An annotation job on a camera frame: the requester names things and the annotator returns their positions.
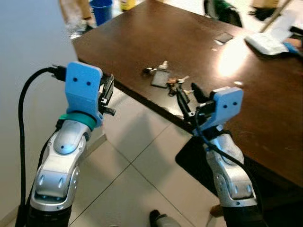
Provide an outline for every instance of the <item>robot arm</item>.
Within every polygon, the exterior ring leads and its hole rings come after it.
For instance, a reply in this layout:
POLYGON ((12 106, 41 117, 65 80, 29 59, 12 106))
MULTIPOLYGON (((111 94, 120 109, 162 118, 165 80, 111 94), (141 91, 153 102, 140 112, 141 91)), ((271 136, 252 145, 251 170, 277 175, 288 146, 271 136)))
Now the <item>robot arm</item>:
POLYGON ((192 84, 192 89, 201 103, 197 110, 190 110, 181 87, 177 88, 178 104, 184 120, 194 126, 193 134, 205 142, 206 159, 214 175, 227 226, 266 227, 258 207, 260 195, 255 192, 253 177, 245 171, 244 156, 223 129, 224 123, 240 112, 243 91, 223 87, 206 97, 196 84, 192 84))
POLYGON ((115 115, 107 108, 113 94, 111 75, 99 95, 102 71, 80 62, 63 68, 69 107, 60 130, 49 139, 44 162, 39 167, 30 195, 27 227, 67 227, 79 181, 79 164, 85 157, 91 132, 103 122, 102 114, 115 115))

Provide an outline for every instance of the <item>blue bucket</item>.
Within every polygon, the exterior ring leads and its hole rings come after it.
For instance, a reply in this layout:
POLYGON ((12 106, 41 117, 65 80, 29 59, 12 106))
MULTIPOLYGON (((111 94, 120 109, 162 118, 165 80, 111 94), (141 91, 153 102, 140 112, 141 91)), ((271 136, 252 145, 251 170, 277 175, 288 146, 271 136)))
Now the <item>blue bucket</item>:
POLYGON ((98 26, 112 18, 112 5, 112 0, 93 0, 90 2, 98 26))

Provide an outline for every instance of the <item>black cable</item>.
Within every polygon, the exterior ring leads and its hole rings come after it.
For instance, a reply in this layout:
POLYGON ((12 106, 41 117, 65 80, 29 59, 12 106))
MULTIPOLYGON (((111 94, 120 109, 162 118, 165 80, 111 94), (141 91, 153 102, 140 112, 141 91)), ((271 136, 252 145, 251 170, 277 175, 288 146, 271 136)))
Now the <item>black cable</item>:
MULTIPOLYGON (((39 156, 39 161, 38 161, 38 165, 37 165, 37 170, 39 169, 39 167, 40 167, 41 164, 42 164, 44 152, 45 152, 45 149, 46 149, 46 147, 47 147, 48 141, 50 140, 50 138, 51 138, 59 129, 61 129, 61 127, 57 127, 56 130, 52 133, 52 135, 47 139, 47 141, 46 141, 45 144, 43 145, 43 147, 42 147, 42 149, 41 149, 41 151, 40 151, 40 156, 39 156)), ((34 186, 34 185, 32 185, 32 188, 30 189, 30 193, 29 193, 28 198, 27 198, 27 204, 26 204, 26 209, 25 209, 26 213, 27 213, 28 210, 29 210, 29 202, 30 202, 30 197, 31 197, 31 195, 32 195, 33 186, 34 186)))
POLYGON ((45 152, 45 149, 47 147, 47 144, 48 144, 48 141, 51 139, 51 137, 61 129, 62 125, 63 125, 63 122, 64 120, 61 120, 59 119, 57 121, 57 124, 56 124, 56 130, 52 133, 52 135, 47 139, 47 141, 45 142, 45 144, 43 145, 42 149, 41 149, 41 152, 40 152, 40 156, 39 156, 39 161, 38 161, 38 166, 37 166, 37 170, 39 169, 39 167, 41 166, 42 164, 42 160, 43 160, 43 155, 44 155, 44 152, 45 152))
POLYGON ((18 208, 18 216, 16 220, 15 227, 22 227, 25 222, 26 207, 25 207, 25 197, 26 197, 26 169, 25 169, 25 136, 24 136, 24 123, 23 123, 23 104, 25 95, 30 84, 41 74, 45 72, 53 72, 54 68, 44 68, 35 72, 25 83, 22 88, 21 95, 18 103, 18 121, 19 121, 19 132, 20 132, 20 167, 21 167, 21 198, 20 205, 18 208))
POLYGON ((260 193, 260 190, 258 188, 258 185, 257 185, 257 182, 256 182, 255 178, 253 177, 251 172, 248 170, 248 168, 244 164, 242 164, 240 161, 238 161, 234 157, 232 157, 232 156, 226 154, 225 152, 221 151, 220 149, 218 149, 218 147, 215 144, 212 144, 204 136, 204 134, 201 131, 200 126, 199 126, 199 121, 198 121, 199 112, 200 112, 200 107, 197 107, 196 114, 195 114, 195 122, 196 122, 196 129, 197 129, 198 135, 203 139, 204 143, 209 147, 210 150, 213 150, 213 151, 217 152, 218 154, 220 154, 221 156, 223 156, 223 157, 229 159, 230 161, 234 162, 235 164, 240 166, 246 172, 247 176, 250 178, 251 183, 253 185, 260 212, 261 212, 261 214, 263 214, 263 201, 262 201, 261 193, 260 193))

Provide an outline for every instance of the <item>bottle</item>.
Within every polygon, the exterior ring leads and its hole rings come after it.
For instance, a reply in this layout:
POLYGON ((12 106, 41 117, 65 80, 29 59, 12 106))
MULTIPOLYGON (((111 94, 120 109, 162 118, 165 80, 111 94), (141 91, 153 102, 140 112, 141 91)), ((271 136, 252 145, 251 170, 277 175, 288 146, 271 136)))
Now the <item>bottle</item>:
POLYGON ((120 7, 122 11, 129 10, 135 7, 136 0, 120 0, 120 7))

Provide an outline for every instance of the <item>dark brown table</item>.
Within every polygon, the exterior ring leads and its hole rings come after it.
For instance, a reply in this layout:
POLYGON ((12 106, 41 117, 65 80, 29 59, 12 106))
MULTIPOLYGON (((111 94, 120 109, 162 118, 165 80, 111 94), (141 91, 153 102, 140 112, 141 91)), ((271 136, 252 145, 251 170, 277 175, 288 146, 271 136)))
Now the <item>dark brown table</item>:
POLYGON ((260 56, 245 44, 248 33, 148 0, 77 38, 74 47, 80 61, 113 73, 118 89, 188 131, 176 98, 150 86, 143 68, 167 60, 172 76, 190 76, 183 88, 195 82, 206 93, 243 82, 241 113, 226 125, 235 143, 261 175, 303 187, 303 65, 291 56, 260 56), (222 32, 235 38, 218 45, 222 32))

